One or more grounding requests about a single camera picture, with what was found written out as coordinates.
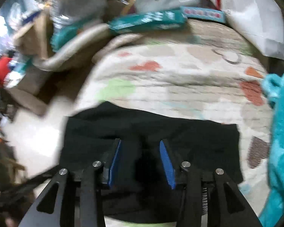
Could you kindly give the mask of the heart patterned quilt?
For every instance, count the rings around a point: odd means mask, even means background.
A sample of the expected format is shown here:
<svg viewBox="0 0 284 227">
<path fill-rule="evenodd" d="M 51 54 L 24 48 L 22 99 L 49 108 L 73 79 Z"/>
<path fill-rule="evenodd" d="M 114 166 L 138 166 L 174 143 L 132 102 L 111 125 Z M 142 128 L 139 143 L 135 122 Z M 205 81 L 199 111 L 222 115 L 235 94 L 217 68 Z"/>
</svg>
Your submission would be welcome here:
<svg viewBox="0 0 284 227">
<path fill-rule="evenodd" d="M 260 214 L 268 194 L 267 160 L 273 111 L 260 84 L 257 53 L 229 27 L 189 20 L 182 30 L 113 36 L 107 24 L 79 35 L 94 69 L 76 109 L 103 101 L 174 118 L 236 124 L 244 196 Z"/>
</svg>

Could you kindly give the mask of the clear plastic bag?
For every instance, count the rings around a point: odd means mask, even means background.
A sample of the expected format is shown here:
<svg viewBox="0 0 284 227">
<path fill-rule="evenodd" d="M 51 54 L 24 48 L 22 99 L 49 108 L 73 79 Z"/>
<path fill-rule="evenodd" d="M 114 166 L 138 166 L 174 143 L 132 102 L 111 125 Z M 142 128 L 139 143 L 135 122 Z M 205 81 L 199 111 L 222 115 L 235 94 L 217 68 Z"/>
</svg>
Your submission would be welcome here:
<svg viewBox="0 0 284 227">
<path fill-rule="evenodd" d="M 101 19 L 107 0 L 50 0 L 50 15 L 56 29 L 78 22 Z"/>
</svg>

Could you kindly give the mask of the black pants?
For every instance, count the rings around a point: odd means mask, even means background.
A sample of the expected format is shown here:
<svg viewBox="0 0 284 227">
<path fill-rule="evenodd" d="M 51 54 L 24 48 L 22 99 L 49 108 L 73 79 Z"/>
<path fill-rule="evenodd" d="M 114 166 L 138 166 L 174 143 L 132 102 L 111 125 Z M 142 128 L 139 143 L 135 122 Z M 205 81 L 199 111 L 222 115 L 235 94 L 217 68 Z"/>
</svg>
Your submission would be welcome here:
<svg viewBox="0 0 284 227">
<path fill-rule="evenodd" d="M 206 171 L 222 168 L 241 183 L 239 138 L 235 124 L 171 118 L 104 102 L 69 117 L 59 164 L 72 172 L 83 170 L 119 139 L 113 187 L 102 191 L 104 214 L 135 223 L 175 222 L 182 191 L 168 185 L 161 140 L 193 166 Z"/>
</svg>

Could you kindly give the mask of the white paper shopping bag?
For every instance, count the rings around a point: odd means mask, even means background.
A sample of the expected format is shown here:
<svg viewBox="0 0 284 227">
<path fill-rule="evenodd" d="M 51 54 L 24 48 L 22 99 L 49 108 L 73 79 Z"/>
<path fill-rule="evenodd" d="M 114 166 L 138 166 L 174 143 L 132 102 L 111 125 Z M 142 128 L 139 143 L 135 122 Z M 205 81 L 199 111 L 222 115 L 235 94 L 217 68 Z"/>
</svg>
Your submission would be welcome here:
<svg viewBox="0 0 284 227">
<path fill-rule="evenodd" d="M 220 0 L 220 9 L 230 26 L 262 55 L 284 59 L 284 20 L 275 0 Z"/>
</svg>

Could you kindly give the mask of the brown cardboard box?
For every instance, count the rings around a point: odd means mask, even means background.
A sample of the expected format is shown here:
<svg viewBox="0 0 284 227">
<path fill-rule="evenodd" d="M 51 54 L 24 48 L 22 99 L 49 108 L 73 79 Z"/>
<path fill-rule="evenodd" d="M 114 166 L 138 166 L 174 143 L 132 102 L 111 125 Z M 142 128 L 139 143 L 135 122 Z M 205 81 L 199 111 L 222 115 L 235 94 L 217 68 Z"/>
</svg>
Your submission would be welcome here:
<svg viewBox="0 0 284 227">
<path fill-rule="evenodd" d="M 49 9 L 44 9 L 31 22 L 22 26 L 12 37 L 16 51 L 46 60 L 54 55 L 51 37 L 54 32 Z"/>
</svg>

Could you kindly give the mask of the red cloth item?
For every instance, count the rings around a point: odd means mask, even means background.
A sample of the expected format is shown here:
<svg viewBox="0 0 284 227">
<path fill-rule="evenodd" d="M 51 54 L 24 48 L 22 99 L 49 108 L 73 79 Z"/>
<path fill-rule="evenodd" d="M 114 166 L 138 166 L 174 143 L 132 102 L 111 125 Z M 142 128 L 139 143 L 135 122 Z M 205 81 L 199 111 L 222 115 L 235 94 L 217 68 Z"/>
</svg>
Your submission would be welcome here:
<svg viewBox="0 0 284 227">
<path fill-rule="evenodd" d="M 7 57 L 7 56 L 2 56 L 0 58 L 0 87 L 3 86 L 5 77 L 11 71 L 10 68 L 9 68 L 9 62 L 11 60 L 12 60 L 12 58 Z"/>
</svg>

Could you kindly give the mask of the green wet wipes pack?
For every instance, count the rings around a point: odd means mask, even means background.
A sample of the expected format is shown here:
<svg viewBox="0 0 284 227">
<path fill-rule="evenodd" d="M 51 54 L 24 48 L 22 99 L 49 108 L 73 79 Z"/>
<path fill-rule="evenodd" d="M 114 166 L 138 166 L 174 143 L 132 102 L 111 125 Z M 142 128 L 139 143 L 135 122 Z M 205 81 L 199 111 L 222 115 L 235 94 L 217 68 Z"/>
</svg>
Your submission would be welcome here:
<svg viewBox="0 0 284 227">
<path fill-rule="evenodd" d="M 180 10 L 170 10 L 129 14 L 113 19 L 108 25 L 114 34 L 125 34 L 179 29 L 185 26 L 186 20 Z"/>
</svg>

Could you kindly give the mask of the teal fleece blanket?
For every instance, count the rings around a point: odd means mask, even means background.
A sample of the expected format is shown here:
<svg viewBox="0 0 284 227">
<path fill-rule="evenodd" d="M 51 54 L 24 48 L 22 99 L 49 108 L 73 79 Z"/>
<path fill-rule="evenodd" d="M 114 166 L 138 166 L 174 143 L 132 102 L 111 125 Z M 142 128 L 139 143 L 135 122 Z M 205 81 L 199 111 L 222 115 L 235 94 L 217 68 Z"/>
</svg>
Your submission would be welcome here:
<svg viewBox="0 0 284 227">
<path fill-rule="evenodd" d="M 273 118 L 268 157 L 270 192 L 260 222 L 263 226 L 274 226 L 284 214 L 284 74 L 267 75 L 261 88 L 273 109 Z"/>
</svg>

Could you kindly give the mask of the beige cushion pad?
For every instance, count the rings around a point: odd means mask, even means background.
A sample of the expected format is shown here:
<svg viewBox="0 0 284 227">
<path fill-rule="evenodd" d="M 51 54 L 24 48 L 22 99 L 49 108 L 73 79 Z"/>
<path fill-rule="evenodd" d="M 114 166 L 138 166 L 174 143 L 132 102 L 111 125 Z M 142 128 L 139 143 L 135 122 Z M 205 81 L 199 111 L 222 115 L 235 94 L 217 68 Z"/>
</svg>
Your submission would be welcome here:
<svg viewBox="0 0 284 227">
<path fill-rule="evenodd" d="M 52 57 L 41 60 L 35 58 L 33 65 L 42 71 L 60 72 L 71 68 L 79 68 L 100 51 L 110 40 L 108 24 L 95 25 L 78 34 Z"/>
</svg>

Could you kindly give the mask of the teal patterned flat box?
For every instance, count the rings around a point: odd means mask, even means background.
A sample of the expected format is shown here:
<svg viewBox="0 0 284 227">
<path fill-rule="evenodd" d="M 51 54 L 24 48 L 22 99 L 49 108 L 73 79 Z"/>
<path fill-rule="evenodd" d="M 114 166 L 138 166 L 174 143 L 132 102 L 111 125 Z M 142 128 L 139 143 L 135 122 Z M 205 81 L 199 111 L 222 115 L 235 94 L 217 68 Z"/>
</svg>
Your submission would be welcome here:
<svg viewBox="0 0 284 227">
<path fill-rule="evenodd" d="M 185 17 L 190 19 L 203 19 L 222 24 L 227 23 L 225 13 L 219 10 L 186 6 L 181 6 L 180 10 Z"/>
</svg>

